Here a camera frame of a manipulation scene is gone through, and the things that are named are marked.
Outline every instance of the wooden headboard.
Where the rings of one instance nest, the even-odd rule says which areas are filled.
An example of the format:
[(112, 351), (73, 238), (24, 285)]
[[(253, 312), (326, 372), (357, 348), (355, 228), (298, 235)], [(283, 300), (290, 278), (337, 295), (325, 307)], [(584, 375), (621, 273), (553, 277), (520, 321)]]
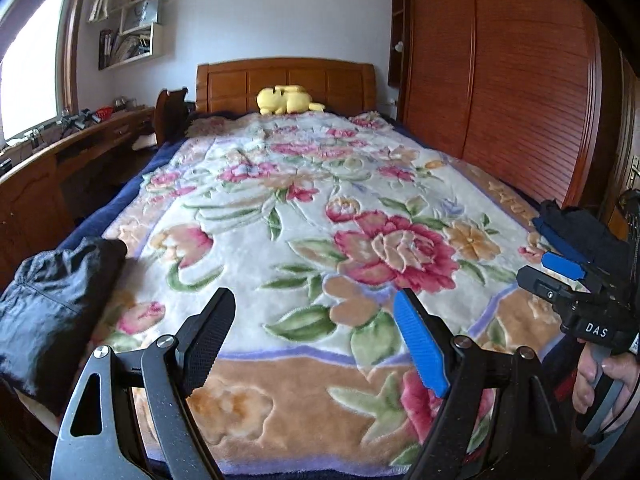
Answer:
[(312, 57), (267, 57), (198, 65), (196, 111), (257, 112), (265, 87), (300, 85), (328, 110), (352, 116), (376, 108), (373, 65)]

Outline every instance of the wooden door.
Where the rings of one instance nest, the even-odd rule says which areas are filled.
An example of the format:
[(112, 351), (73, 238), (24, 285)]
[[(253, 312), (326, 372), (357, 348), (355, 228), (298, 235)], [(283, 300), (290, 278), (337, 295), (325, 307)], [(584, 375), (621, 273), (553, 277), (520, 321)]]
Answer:
[(410, 1), (401, 120), (428, 146), (462, 157), (471, 106), (474, 0)]
[(593, 13), (581, 0), (476, 0), (476, 29), (463, 158), (537, 200), (574, 200), (598, 124)]

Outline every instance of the folded black clothing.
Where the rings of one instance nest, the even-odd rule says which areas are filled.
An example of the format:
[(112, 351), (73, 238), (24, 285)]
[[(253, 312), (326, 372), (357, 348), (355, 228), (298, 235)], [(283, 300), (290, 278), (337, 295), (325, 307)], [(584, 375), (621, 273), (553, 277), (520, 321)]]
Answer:
[(0, 375), (55, 415), (65, 408), (126, 254), (122, 241), (104, 238), (36, 254), (0, 297)]
[(540, 218), (587, 261), (622, 280), (629, 277), (629, 244), (586, 209), (560, 209), (555, 200), (545, 200), (540, 204)]

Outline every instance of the wooden wardrobe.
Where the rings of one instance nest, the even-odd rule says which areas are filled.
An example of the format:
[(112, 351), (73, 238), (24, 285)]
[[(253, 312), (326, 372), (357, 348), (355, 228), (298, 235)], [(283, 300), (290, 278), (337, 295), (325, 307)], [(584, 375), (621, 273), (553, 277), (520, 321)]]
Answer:
[(404, 0), (399, 119), (536, 200), (595, 212), (620, 137), (620, 51), (581, 0)]

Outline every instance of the wooden chair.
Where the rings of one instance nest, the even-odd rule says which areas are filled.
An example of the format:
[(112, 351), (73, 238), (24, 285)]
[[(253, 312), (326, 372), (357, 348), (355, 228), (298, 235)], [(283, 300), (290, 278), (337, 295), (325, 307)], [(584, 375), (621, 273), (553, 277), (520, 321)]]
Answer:
[(160, 91), (153, 118), (158, 146), (162, 146), (167, 140), (172, 140), (180, 132), (188, 115), (184, 103), (187, 92), (186, 87), (180, 90), (163, 89)]

